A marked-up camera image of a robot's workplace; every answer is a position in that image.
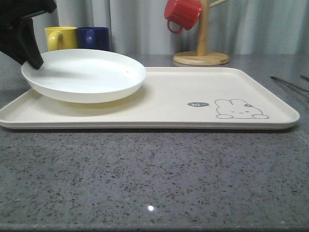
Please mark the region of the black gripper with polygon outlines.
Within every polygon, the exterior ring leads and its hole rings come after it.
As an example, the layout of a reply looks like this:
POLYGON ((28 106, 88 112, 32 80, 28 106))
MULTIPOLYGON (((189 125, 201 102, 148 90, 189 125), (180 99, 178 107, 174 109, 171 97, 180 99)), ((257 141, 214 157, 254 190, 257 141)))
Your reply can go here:
POLYGON ((56 9, 54 0, 1 0, 0 51, 19 64, 33 68, 43 65, 37 46, 32 18, 56 9))

